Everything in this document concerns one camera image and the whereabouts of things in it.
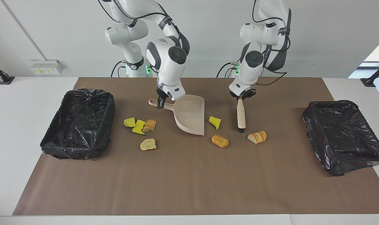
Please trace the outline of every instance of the bread piece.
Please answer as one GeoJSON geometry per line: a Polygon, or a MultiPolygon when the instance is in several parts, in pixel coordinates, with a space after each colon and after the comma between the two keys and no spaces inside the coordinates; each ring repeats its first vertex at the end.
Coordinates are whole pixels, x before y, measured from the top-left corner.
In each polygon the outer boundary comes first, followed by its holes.
{"type": "Polygon", "coordinates": [[[142,151],[147,151],[147,150],[155,149],[156,148],[155,139],[153,139],[153,138],[145,139],[139,145],[139,147],[141,148],[142,151]]]}
{"type": "Polygon", "coordinates": [[[154,131],[156,126],[156,120],[147,120],[142,132],[154,131]]]}
{"type": "Polygon", "coordinates": [[[212,142],[220,148],[225,148],[228,146],[228,139],[217,134],[212,137],[212,142]]]}
{"type": "Polygon", "coordinates": [[[259,143],[262,143],[262,142],[266,141],[267,134],[264,131],[260,131],[260,132],[257,132],[257,133],[249,134],[247,138],[251,142],[253,142],[255,144],[259,144],[259,143]]]}

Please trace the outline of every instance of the brown tabletop covering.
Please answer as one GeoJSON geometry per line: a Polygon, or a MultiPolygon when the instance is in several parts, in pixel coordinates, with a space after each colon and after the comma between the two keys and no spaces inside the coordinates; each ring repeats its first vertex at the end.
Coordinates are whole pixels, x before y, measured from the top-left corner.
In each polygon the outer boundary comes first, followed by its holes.
{"type": "MultiPolygon", "coordinates": [[[[273,78],[260,78],[267,83],[273,78]]],[[[283,78],[244,101],[247,128],[236,126],[232,79],[183,78],[187,94],[205,98],[205,136],[181,131],[173,113],[148,105],[152,78],[79,78],[75,88],[111,92],[116,114],[102,157],[59,160],[41,155],[14,215],[217,215],[379,213],[373,168],[329,176],[301,119],[310,101],[332,101],[321,78],[283,78]],[[218,131],[209,116],[221,118],[218,131]],[[134,134],[129,117],[155,119],[155,131],[134,134]],[[267,141],[246,139],[266,131],[267,141]],[[211,142],[219,134],[227,148],[211,142]],[[154,138],[157,149],[139,144],[154,138]]]]}

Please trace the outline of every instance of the yellow sponge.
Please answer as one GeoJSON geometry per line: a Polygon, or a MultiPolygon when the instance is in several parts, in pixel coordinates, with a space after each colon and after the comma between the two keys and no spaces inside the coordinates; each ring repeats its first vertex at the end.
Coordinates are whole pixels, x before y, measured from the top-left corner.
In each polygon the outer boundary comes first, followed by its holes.
{"type": "Polygon", "coordinates": [[[221,119],[210,116],[209,117],[209,122],[216,127],[216,130],[218,130],[219,127],[220,127],[221,119]]]}
{"type": "Polygon", "coordinates": [[[131,118],[125,119],[125,120],[123,121],[123,124],[124,124],[124,126],[126,126],[126,127],[135,127],[135,119],[134,119],[134,117],[131,117],[131,118]]]}
{"type": "Polygon", "coordinates": [[[134,133],[137,133],[137,134],[142,134],[142,135],[145,135],[144,132],[142,132],[142,128],[144,128],[144,125],[146,123],[142,120],[137,120],[136,124],[135,124],[135,127],[133,128],[133,132],[134,133]]]}

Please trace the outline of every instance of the dustpan handle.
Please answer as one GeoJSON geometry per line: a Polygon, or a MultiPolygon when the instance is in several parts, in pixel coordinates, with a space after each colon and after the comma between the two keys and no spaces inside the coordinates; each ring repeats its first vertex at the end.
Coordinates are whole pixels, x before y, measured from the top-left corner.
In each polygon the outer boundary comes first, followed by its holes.
{"type": "MultiPolygon", "coordinates": [[[[155,99],[150,99],[150,100],[148,101],[148,103],[149,103],[151,106],[156,106],[156,107],[158,106],[158,101],[155,100],[155,99]]],[[[173,111],[173,105],[172,105],[172,104],[165,103],[164,108],[173,111]]]]}

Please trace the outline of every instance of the food scrap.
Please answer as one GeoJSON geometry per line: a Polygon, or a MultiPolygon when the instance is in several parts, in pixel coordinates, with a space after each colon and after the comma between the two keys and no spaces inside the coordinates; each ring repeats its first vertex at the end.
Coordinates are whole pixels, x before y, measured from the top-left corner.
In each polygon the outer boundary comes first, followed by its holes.
{"type": "Polygon", "coordinates": [[[147,120],[142,132],[154,131],[156,126],[156,120],[147,120]]]}
{"type": "Polygon", "coordinates": [[[220,127],[221,119],[210,116],[209,117],[209,122],[216,127],[216,130],[218,130],[219,127],[220,127]]]}
{"type": "Polygon", "coordinates": [[[144,132],[142,132],[142,128],[144,127],[145,122],[142,120],[137,120],[135,127],[132,129],[134,133],[145,135],[144,132]]]}
{"type": "Polygon", "coordinates": [[[145,139],[139,146],[140,146],[142,151],[151,150],[151,149],[156,148],[155,140],[153,138],[145,139]]]}
{"type": "Polygon", "coordinates": [[[212,137],[212,142],[220,148],[225,148],[228,146],[228,139],[217,134],[212,137]]]}
{"type": "Polygon", "coordinates": [[[125,119],[125,120],[123,121],[123,124],[124,124],[124,126],[126,126],[126,127],[135,127],[135,119],[134,119],[134,117],[131,117],[131,118],[125,119]]]}
{"type": "Polygon", "coordinates": [[[259,144],[259,143],[262,143],[262,142],[266,141],[267,134],[264,131],[260,131],[260,132],[257,132],[257,133],[249,134],[247,138],[251,142],[253,142],[255,144],[259,144]]]}

